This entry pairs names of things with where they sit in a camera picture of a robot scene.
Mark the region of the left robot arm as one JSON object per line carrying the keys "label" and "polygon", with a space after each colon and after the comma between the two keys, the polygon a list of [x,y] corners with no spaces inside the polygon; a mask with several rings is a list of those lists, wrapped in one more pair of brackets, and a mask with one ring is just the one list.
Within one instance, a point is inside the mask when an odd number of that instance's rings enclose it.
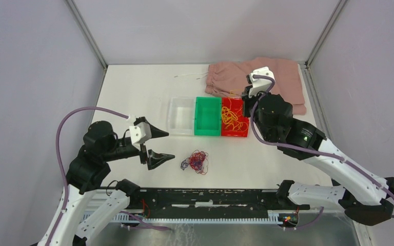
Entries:
{"label": "left robot arm", "polygon": [[109,162],[138,157],[153,170],[175,158],[146,148],[146,141],[167,137],[169,133],[153,126],[145,117],[137,118],[128,132],[129,136],[119,138],[107,121],[96,121],[89,126],[84,144],[65,174],[60,206],[37,245],[90,245],[115,215],[140,204],[141,195],[137,192],[140,187],[123,179],[107,200],[83,219],[89,202],[111,171]]}

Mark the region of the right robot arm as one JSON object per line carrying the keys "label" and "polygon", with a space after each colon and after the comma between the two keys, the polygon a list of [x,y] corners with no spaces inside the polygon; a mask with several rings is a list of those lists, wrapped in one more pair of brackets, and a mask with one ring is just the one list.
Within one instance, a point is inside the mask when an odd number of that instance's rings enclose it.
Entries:
{"label": "right robot arm", "polygon": [[360,166],[321,130],[294,118],[292,105],[280,95],[247,86],[241,98],[257,140],[318,168],[336,182],[334,186],[312,186],[285,180],[275,196],[280,208],[338,210],[366,226],[394,219],[394,177],[380,177]]}

